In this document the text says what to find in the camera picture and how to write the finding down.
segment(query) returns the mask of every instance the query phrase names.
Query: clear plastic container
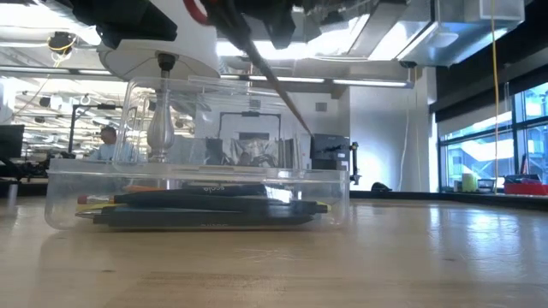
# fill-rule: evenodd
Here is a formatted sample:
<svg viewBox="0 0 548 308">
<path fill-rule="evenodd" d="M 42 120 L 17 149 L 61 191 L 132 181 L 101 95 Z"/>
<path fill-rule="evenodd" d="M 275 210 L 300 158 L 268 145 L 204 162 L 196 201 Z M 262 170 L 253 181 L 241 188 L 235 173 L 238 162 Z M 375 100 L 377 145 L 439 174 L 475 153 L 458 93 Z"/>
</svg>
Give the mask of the clear plastic container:
<svg viewBox="0 0 548 308">
<path fill-rule="evenodd" d="M 348 172 L 301 169 L 296 123 L 276 94 L 242 83 L 135 79 L 112 161 L 51 160 L 45 219 L 86 230 L 341 227 Z"/>
</svg>

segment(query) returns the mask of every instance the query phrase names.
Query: wooden table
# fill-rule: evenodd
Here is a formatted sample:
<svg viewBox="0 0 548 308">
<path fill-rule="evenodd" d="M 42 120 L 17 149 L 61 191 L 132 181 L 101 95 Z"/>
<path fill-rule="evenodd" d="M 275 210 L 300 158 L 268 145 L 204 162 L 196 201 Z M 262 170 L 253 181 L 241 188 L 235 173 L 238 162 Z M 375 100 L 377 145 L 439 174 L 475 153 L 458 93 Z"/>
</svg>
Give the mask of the wooden table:
<svg viewBox="0 0 548 308">
<path fill-rule="evenodd" d="M 540 212 L 362 201 L 341 232 L 75 234 L 20 204 L 0 216 L 2 308 L 548 306 Z"/>
</svg>

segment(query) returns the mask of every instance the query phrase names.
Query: computer monitor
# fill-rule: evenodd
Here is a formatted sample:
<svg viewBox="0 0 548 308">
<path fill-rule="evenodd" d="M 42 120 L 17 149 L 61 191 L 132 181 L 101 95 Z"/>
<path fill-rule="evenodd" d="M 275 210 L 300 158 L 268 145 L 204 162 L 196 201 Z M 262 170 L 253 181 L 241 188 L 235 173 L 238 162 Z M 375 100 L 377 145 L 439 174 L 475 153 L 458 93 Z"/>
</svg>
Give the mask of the computer monitor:
<svg viewBox="0 0 548 308">
<path fill-rule="evenodd" d="M 24 132 L 24 125 L 0 125 L 0 157 L 21 157 Z"/>
</svg>

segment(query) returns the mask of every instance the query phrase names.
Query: red cable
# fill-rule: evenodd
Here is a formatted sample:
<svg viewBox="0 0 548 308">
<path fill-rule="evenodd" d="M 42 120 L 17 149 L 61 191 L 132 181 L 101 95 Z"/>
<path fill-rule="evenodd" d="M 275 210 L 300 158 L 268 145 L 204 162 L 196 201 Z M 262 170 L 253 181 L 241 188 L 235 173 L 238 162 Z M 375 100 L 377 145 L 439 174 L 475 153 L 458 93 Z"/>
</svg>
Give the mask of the red cable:
<svg viewBox="0 0 548 308">
<path fill-rule="evenodd" d="M 188 13 L 190 14 L 190 17 L 194 19 L 196 22 L 198 22 L 202 26 L 210 26 L 211 24 L 207 20 L 207 16 L 200 11 L 198 8 L 198 5 L 196 5 L 196 2 L 194 0 L 182 0 L 185 3 L 185 7 L 187 8 Z"/>
</svg>

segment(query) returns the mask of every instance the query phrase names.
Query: red box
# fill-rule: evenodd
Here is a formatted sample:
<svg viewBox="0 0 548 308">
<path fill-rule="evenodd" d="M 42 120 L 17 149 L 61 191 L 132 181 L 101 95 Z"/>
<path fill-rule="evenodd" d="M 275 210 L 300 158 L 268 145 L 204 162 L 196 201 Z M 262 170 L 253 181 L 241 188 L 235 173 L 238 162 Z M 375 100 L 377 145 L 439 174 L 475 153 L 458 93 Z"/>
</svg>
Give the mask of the red box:
<svg viewBox="0 0 548 308">
<path fill-rule="evenodd" d="M 504 184 L 504 193 L 546 196 L 548 185 L 542 184 Z"/>
</svg>

